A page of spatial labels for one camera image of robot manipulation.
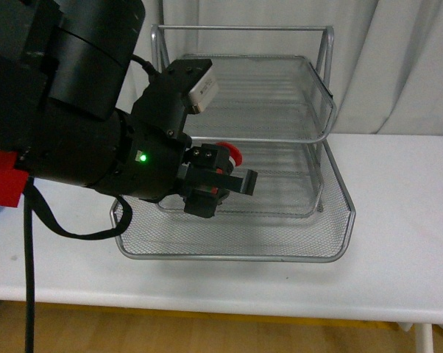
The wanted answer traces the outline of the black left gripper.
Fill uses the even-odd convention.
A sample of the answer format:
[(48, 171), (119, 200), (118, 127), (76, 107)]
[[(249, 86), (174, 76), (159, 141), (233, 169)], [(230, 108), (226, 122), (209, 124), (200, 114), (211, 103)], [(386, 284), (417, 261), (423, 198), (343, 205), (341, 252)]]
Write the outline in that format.
[(230, 151), (226, 146), (203, 143), (185, 151), (191, 145), (184, 132), (190, 114), (187, 95), (209, 68), (213, 68), (210, 59), (175, 60), (151, 78), (124, 119), (132, 131), (110, 173), (96, 184), (98, 192), (147, 201), (161, 199), (174, 187), (184, 155), (185, 213), (213, 217), (229, 194), (222, 189), (254, 193), (256, 171), (247, 169), (242, 177), (227, 175)]

